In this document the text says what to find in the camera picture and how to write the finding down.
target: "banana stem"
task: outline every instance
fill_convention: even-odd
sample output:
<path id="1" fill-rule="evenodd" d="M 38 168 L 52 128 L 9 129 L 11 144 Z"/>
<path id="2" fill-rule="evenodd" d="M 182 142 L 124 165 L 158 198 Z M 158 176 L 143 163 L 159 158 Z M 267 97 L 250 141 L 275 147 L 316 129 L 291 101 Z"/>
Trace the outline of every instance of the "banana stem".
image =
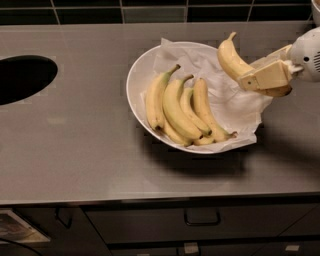
<path id="1" fill-rule="evenodd" d="M 232 33 L 230 34 L 230 36 L 228 37 L 228 40 L 232 41 L 233 38 L 234 38 L 236 35 L 237 35 L 237 32 L 232 32 Z"/>
<path id="2" fill-rule="evenodd" d="M 176 64 L 171 70 L 168 71 L 168 73 L 172 75 L 179 68 L 181 68 L 181 66 L 179 64 Z"/>

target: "wall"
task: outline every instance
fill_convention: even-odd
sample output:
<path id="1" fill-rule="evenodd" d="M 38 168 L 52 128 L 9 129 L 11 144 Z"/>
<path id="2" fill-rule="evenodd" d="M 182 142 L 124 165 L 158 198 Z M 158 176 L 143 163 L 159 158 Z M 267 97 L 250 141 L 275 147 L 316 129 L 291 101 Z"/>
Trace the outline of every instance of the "wall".
<path id="1" fill-rule="evenodd" d="M 309 19 L 311 0 L 0 1 L 0 25 Z"/>

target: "yellow banana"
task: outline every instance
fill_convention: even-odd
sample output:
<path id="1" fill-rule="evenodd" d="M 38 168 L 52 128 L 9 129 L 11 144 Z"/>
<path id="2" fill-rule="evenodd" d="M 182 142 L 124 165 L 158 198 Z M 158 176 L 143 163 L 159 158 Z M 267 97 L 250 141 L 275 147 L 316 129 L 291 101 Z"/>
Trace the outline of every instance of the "yellow banana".
<path id="1" fill-rule="evenodd" d="M 212 144 L 214 142 L 215 142 L 214 136 L 211 134 L 209 137 L 203 137 L 201 139 L 194 140 L 193 144 L 195 146 L 202 146 L 202 145 L 209 145 L 209 144 Z"/>
<path id="2" fill-rule="evenodd" d="M 188 147 L 193 144 L 192 140 L 183 137 L 176 130 L 174 130 L 166 118 L 164 121 L 162 131 L 169 137 L 169 139 L 171 139 L 174 143 L 177 143 L 178 145 Z"/>
<path id="3" fill-rule="evenodd" d="M 193 88 L 185 87 L 183 89 L 181 98 L 180 98 L 180 107 L 190 119 L 190 121 L 198 127 L 204 136 L 209 136 L 212 133 L 210 127 L 204 123 L 193 111 L 191 107 L 191 97 L 193 95 Z"/>
<path id="4" fill-rule="evenodd" d="M 230 36 L 219 45 L 218 60 L 224 72 L 233 80 L 237 81 L 239 76 L 244 75 L 254 68 L 238 55 L 232 41 L 235 36 L 236 32 L 232 32 Z"/>
<path id="5" fill-rule="evenodd" d="M 163 95 L 163 111 L 170 125 L 182 136 L 196 140 L 203 137 L 201 131 L 189 120 L 180 107 L 184 83 L 193 75 L 171 81 Z"/>
<path id="6" fill-rule="evenodd" d="M 200 117 L 212 130 L 212 136 L 215 142 L 226 141 L 230 138 L 236 137 L 237 133 L 228 133 L 214 118 L 208 97 L 208 86 L 203 78 L 199 78 L 193 87 L 193 104 L 197 116 Z"/>
<path id="7" fill-rule="evenodd" d="M 160 73 L 152 80 L 147 88 L 146 113 L 148 123 L 153 130 L 159 130 L 164 126 L 164 113 L 162 109 L 163 94 L 171 75 L 179 68 L 180 65 L 177 64 L 171 70 Z"/>
<path id="8" fill-rule="evenodd" d="M 232 32 L 230 36 L 219 45 L 218 60 L 224 72 L 234 81 L 238 82 L 238 77 L 253 71 L 255 68 L 247 64 L 237 53 L 233 44 L 233 38 L 235 36 L 236 32 Z M 283 97 L 288 95 L 291 90 L 291 86 L 287 85 L 279 88 L 257 89 L 254 91 L 271 97 Z"/>

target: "countertop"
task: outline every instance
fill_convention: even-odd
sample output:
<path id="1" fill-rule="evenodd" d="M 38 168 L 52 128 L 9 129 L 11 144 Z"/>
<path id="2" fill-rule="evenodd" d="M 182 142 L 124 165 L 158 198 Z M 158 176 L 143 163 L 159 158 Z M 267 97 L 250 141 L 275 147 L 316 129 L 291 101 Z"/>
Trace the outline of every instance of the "countertop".
<path id="1" fill-rule="evenodd" d="M 130 67 L 161 38 L 218 47 L 231 31 L 248 61 L 292 43 L 306 22 L 0 27 L 1 58 L 42 55 L 58 75 L 0 106 L 0 204 L 320 193 L 319 83 L 292 84 L 263 113 L 257 143 L 195 155 L 155 140 L 126 96 Z"/>

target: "stainless steel countertop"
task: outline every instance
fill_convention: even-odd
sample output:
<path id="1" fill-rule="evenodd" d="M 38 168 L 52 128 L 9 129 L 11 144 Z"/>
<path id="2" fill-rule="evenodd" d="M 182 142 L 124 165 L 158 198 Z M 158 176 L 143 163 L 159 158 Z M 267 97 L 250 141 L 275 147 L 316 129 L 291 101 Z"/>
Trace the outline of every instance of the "stainless steel countertop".
<path id="1" fill-rule="evenodd" d="M 237 31 L 253 61 L 310 29 L 305 22 L 9 26 L 0 56 L 52 58 L 52 84 L 0 106 L 0 204 L 320 192 L 318 84 L 293 83 L 263 114 L 258 143 L 193 155 L 154 140 L 125 86 L 145 51 L 171 41 L 217 47 Z"/>

